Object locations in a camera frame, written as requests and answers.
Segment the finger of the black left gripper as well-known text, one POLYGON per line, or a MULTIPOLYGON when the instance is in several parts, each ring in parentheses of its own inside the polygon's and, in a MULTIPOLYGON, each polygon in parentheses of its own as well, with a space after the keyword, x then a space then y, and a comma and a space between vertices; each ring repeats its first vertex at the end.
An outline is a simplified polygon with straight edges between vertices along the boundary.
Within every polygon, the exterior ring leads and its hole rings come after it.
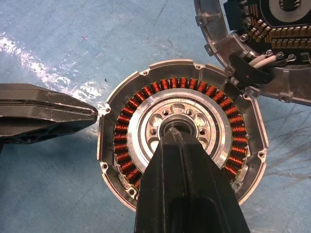
POLYGON ((0 143, 33 144, 76 133, 97 121, 90 107, 1 106, 0 143))
POLYGON ((96 107, 68 94, 27 83, 2 83, 0 103, 1 105, 41 106, 83 114, 98 114, 96 107))

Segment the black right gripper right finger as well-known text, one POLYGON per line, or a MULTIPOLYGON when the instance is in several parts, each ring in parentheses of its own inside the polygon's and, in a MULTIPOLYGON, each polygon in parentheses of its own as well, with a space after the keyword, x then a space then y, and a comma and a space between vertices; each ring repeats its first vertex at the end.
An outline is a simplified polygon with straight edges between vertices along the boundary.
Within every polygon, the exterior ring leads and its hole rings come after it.
POLYGON ((235 193, 198 140, 177 133, 183 178, 185 233, 248 233, 235 193))

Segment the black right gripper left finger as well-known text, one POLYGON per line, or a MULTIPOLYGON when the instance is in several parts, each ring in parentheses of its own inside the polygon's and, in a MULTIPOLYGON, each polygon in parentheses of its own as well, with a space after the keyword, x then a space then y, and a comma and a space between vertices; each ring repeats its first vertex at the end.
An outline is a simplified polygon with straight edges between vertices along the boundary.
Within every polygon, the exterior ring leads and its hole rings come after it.
POLYGON ((192 135, 166 134, 141 179, 135 219, 137 233, 184 233, 187 221, 186 144, 192 135))

